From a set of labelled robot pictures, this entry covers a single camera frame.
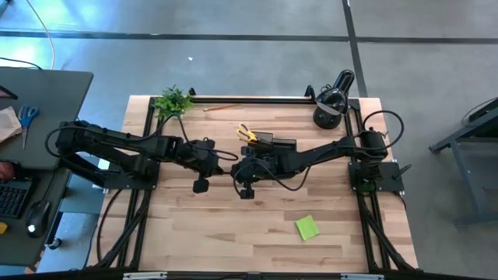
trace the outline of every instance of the yellow scissors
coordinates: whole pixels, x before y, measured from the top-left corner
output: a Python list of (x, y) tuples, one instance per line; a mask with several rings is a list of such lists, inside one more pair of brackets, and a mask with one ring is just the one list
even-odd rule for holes
[(237, 135), (239, 135), (240, 140), (247, 143), (265, 143), (266, 141), (258, 138), (254, 132), (252, 132), (245, 124), (239, 124), (239, 129), (237, 129)]

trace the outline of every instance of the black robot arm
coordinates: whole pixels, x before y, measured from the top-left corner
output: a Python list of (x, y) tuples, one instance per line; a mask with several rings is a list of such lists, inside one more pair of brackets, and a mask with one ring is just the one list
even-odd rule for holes
[[(223, 174), (218, 156), (210, 151), (215, 146), (210, 139), (184, 142), (177, 136), (139, 137), (85, 121), (63, 122), (58, 131), (55, 145), (61, 165), (101, 187), (153, 189), (160, 163), (176, 163), (198, 172), (199, 179), (194, 184), (197, 193), (207, 191), (209, 182), (205, 178)], [(109, 161), (109, 170), (99, 169), (77, 152), (88, 152)]]
[(230, 175), (236, 182), (243, 184), (244, 189), (237, 191), (243, 199), (254, 198), (254, 191), (251, 188), (254, 182), (289, 179), (313, 165), (343, 156), (359, 159), (364, 166), (366, 177), (375, 178), (378, 175), (376, 166), (388, 155), (383, 135), (369, 130), (362, 131), (358, 136), (364, 147), (356, 146), (353, 137), (344, 137), (304, 152), (259, 145), (243, 147), (242, 154), (246, 157), (232, 165)]

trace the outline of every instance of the black lamp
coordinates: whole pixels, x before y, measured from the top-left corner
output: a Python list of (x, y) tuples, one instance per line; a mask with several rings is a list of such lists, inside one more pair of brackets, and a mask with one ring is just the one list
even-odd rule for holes
[(313, 113), (313, 120), (320, 128), (333, 129), (341, 123), (342, 115), (348, 110), (349, 88), (355, 80), (351, 70), (342, 71), (333, 86), (322, 88), (316, 102), (318, 108)]

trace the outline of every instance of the gray floor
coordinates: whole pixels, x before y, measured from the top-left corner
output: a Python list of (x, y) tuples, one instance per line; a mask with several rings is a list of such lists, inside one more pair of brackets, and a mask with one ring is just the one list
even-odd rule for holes
[[(278, 34), (347, 36), (340, 0), (57, 0), (34, 1), (51, 30), (129, 33)], [(498, 37), (498, 2), (490, 0), (350, 0), (356, 34), (363, 37)], [(0, 30), (39, 30), (24, 1), (0, 18)], [(349, 43), (200, 40), (56, 39), (56, 68), (85, 70), (95, 79), (80, 117), (121, 127), (128, 96), (155, 94), (173, 83), (202, 94), (300, 96), (306, 85), (333, 83), (353, 69)], [(427, 147), (460, 127), (460, 117), (496, 96), (498, 45), (360, 44), (368, 96), (405, 120), (394, 147), (404, 175), (406, 201), (419, 266), (431, 272), (497, 278), (498, 223), (456, 229), (470, 214), (452, 155)], [(0, 37), (0, 55), (49, 67), (48, 41)], [(354, 85), (351, 96), (358, 96)], [(388, 118), (389, 131), (397, 131)], [(71, 224), (90, 225), (82, 217)], [(70, 240), (89, 240), (79, 226)], [(61, 252), (80, 256), (88, 247), (72, 241), (46, 253), (41, 271), (69, 269)]]

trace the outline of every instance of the butcher block tabletop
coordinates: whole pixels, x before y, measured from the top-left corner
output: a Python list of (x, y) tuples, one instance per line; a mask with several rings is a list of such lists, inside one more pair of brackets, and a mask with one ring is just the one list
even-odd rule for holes
[[(142, 135), (149, 98), (130, 96), (123, 132)], [(360, 98), (359, 103), (363, 117), (381, 109), (377, 98)], [(314, 105), (241, 104), (203, 111), (221, 105), (196, 103), (183, 116), (190, 140), (208, 137), (216, 141), (215, 149), (240, 155), (245, 142), (237, 137), (239, 123), (252, 131), (271, 132), (276, 138), (296, 139), (298, 151), (346, 135), (344, 121), (336, 129), (319, 128), (312, 120)], [(352, 126), (356, 131), (354, 118)], [(382, 114), (369, 119), (368, 126), (386, 132)], [(178, 120), (168, 121), (163, 135), (182, 136)], [(392, 160), (389, 153), (386, 160)], [(257, 182), (253, 184), (253, 200), (238, 197), (229, 175), (210, 177), (209, 191), (194, 194), (192, 184), (198, 174), (162, 163), (149, 206), (139, 270), (367, 272), (358, 203), (349, 186), (348, 162), (349, 158), (341, 158), (313, 166), (304, 187), (295, 192), (274, 181)], [(219, 161), (226, 171), (232, 164)], [(300, 174), (285, 183), (295, 187), (302, 179)], [(114, 192), (106, 196), (102, 213)], [(101, 234), (103, 255), (123, 230), (130, 195), (131, 191), (122, 191), (110, 208)], [(402, 201), (391, 193), (379, 193), (378, 200), (386, 235), (404, 259), (417, 267)], [(295, 221), (307, 215), (313, 216), (320, 234), (302, 241)], [(135, 234), (136, 230), (126, 263), (132, 257)], [(88, 265), (96, 263), (95, 238)], [(372, 241), (377, 264), (381, 265), (373, 233)]]

